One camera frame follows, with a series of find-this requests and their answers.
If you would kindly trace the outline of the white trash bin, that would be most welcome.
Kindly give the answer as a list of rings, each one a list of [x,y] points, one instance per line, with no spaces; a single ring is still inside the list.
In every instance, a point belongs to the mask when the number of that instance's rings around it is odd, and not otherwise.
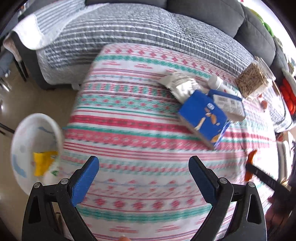
[[[15,179],[27,195],[33,185],[41,182],[51,185],[59,182],[60,155],[64,136],[60,126],[43,113],[34,113],[18,125],[11,142],[11,166]],[[49,168],[40,177],[35,176],[34,153],[56,151],[57,155]]]

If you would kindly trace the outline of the white blue carton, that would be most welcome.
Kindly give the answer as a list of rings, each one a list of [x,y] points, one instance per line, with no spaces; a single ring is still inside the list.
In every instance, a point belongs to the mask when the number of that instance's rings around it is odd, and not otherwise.
[[[233,122],[245,120],[245,109],[240,97],[213,89],[209,90],[208,96],[222,109],[229,120]]]

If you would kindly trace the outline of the blue cracker box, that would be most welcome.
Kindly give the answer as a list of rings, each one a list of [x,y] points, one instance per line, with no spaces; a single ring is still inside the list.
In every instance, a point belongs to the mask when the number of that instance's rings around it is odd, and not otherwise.
[[[209,149],[218,147],[230,125],[226,114],[211,97],[196,90],[181,106],[178,116],[184,125]]]

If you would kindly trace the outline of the patterned pink green tablecloth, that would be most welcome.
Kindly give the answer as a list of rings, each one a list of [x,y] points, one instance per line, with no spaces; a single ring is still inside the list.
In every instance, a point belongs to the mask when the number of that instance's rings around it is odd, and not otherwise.
[[[235,76],[199,57],[140,44],[102,48],[77,95],[65,132],[60,176],[90,156],[99,172],[77,209],[98,240],[190,240],[210,211],[188,169],[198,156],[217,176],[241,184],[254,164],[278,178],[278,149],[269,113],[243,101],[246,118],[232,123],[209,150],[180,121],[179,102],[159,79],[182,72],[205,84]]]

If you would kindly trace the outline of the clear box of nuts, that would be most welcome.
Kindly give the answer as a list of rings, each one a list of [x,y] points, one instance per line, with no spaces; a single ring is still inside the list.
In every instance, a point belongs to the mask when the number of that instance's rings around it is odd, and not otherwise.
[[[253,61],[236,79],[241,95],[250,100],[259,97],[269,86],[265,71],[257,61]]]

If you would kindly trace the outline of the white plastic bottle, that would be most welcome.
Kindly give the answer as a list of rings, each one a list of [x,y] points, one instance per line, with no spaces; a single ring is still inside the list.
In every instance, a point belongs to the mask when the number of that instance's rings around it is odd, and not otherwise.
[[[234,86],[222,80],[220,77],[216,75],[212,75],[208,79],[207,84],[208,87],[210,87],[211,89],[222,91],[240,98],[242,97],[238,89],[236,89]]]

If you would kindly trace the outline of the crumpled white wrapper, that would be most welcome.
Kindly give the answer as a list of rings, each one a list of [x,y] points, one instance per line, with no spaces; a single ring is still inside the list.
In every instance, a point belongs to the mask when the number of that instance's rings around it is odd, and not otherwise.
[[[181,104],[184,104],[196,90],[204,92],[204,88],[194,78],[179,72],[162,77],[158,83],[166,87]]]

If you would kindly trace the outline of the dark grey sofa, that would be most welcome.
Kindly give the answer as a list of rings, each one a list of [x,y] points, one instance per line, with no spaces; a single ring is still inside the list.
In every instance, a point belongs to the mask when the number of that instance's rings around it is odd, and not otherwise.
[[[239,42],[253,58],[262,58],[277,81],[283,79],[282,69],[288,69],[279,39],[271,35],[262,20],[254,12],[238,1],[84,1],[84,3],[86,6],[95,4],[146,4],[157,6],[170,13],[188,16],[229,35]],[[25,11],[21,20],[45,6],[40,6],[40,2],[35,1]],[[42,89],[54,86],[44,81],[36,83]]]

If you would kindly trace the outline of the grey striped sofa cover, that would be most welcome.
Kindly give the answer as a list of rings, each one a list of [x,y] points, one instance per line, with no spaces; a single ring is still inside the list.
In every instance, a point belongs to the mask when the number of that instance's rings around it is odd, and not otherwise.
[[[81,84],[103,46],[161,47],[208,61],[239,75],[253,56],[221,30],[146,4],[57,1],[21,20],[4,47],[26,63],[36,82]]]

